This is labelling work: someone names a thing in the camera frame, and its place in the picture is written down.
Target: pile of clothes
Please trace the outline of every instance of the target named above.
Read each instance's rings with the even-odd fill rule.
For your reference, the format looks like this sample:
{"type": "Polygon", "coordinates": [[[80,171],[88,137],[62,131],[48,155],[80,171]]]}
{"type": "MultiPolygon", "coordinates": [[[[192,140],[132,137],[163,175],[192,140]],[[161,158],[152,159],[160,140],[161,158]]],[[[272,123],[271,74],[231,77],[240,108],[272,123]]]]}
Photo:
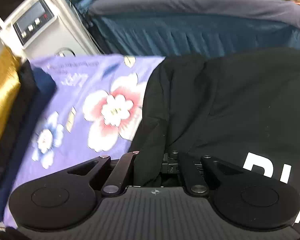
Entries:
{"type": "Polygon", "coordinates": [[[10,49],[0,54],[0,221],[22,158],[56,84],[40,68],[21,65],[10,49]]]}

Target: purple cloth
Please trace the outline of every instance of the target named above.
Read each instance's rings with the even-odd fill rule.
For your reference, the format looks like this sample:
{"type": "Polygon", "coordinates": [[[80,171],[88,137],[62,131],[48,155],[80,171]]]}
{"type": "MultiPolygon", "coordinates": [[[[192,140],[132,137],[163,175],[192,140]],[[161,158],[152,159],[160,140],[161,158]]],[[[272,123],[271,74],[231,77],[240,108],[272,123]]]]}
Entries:
{"type": "Polygon", "coordinates": [[[300,5],[283,0],[95,0],[92,15],[216,14],[287,23],[300,29],[300,5]]]}
{"type": "MultiPolygon", "coordinates": [[[[48,57],[30,61],[57,92],[34,131],[13,190],[30,180],[107,154],[120,158],[142,119],[146,83],[163,57],[48,57]]],[[[15,222],[6,208],[6,226],[15,222]]]]}

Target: white machine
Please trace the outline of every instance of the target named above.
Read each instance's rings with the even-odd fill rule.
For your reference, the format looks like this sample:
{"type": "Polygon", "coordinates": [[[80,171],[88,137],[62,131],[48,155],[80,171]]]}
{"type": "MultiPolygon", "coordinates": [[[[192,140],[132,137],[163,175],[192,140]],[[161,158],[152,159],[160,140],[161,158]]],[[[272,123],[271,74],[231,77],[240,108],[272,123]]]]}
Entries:
{"type": "Polygon", "coordinates": [[[65,0],[0,0],[0,39],[15,55],[100,54],[65,0]]]}

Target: blue and white flower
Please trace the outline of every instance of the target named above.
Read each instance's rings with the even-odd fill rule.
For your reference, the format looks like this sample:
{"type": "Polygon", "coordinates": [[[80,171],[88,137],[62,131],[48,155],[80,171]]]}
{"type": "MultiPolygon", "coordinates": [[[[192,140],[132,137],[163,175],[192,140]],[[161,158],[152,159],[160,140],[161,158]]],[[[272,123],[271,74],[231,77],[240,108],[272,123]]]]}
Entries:
{"type": "Polygon", "coordinates": [[[62,144],[64,127],[58,124],[58,117],[59,114],[53,112],[47,120],[39,121],[34,131],[32,160],[40,161],[45,169],[53,164],[53,149],[62,144]]]}

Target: flower print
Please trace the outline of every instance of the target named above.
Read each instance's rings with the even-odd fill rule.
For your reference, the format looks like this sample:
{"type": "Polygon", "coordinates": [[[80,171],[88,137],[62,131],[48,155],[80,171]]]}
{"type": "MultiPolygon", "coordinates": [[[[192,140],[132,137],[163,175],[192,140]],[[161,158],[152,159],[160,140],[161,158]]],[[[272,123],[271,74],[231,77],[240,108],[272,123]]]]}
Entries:
{"type": "Polygon", "coordinates": [[[58,117],[59,114],[53,112],[47,120],[40,120],[34,132],[32,160],[40,161],[45,169],[53,164],[53,149],[62,144],[64,127],[58,124],[58,117]]]}
{"type": "Polygon", "coordinates": [[[98,90],[87,96],[83,114],[93,122],[88,137],[88,147],[96,152],[108,151],[119,135],[132,141],[142,119],[142,104],[146,82],[138,83],[138,76],[117,78],[110,93],[98,90]]]}

